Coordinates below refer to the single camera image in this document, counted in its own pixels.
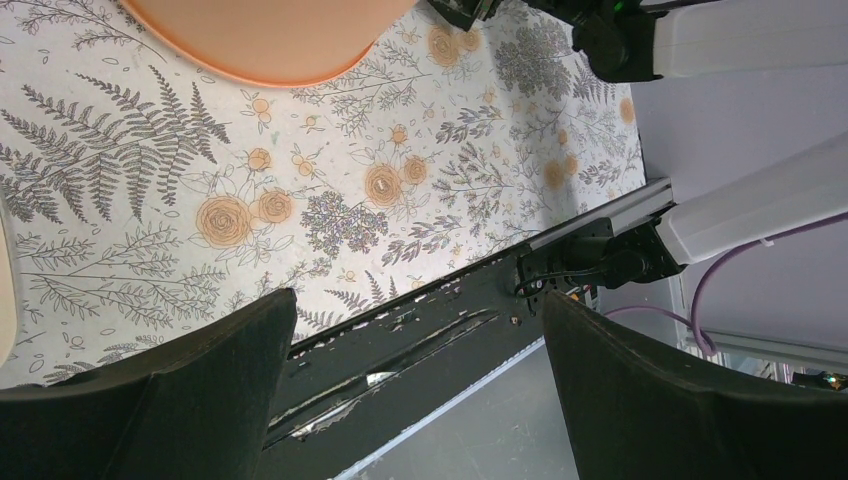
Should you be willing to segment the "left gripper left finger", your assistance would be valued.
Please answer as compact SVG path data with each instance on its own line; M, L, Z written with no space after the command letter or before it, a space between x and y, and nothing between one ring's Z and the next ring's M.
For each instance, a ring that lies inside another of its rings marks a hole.
M250 479L292 341L276 290L193 333L1 393L5 479Z

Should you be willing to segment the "cream perforated large basket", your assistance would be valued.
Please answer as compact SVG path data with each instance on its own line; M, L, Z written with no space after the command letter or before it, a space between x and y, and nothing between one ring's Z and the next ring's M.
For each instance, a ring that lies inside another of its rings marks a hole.
M20 328L11 233L5 206L1 204L1 365L8 361Z

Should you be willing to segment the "orange round bin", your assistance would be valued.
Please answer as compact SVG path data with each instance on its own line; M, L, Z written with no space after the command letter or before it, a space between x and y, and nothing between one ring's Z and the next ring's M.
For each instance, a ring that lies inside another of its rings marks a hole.
M412 0L136 0L124 9L181 57L232 80L308 87L357 66Z

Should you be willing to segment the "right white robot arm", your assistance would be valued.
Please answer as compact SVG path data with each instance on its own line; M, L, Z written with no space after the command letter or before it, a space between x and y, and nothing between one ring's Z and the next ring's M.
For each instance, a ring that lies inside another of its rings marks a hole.
M537 1L572 29L573 47L608 83L843 64L843 1ZM649 283L742 246L847 217L847 138L838 135L657 213L659 185L626 200L634 225L606 237L560 227L479 260L468 272L532 297L564 283Z

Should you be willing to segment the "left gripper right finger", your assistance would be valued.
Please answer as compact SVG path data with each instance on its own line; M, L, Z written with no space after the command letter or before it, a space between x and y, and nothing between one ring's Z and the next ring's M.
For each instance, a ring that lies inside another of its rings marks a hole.
M847 398L699 359L554 292L544 338L583 479L843 479Z

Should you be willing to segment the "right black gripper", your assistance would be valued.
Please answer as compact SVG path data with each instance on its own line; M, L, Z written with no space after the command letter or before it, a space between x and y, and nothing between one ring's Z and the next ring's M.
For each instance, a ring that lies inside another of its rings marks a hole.
M428 0L427 3L450 25L469 31L476 21L493 17L501 0Z

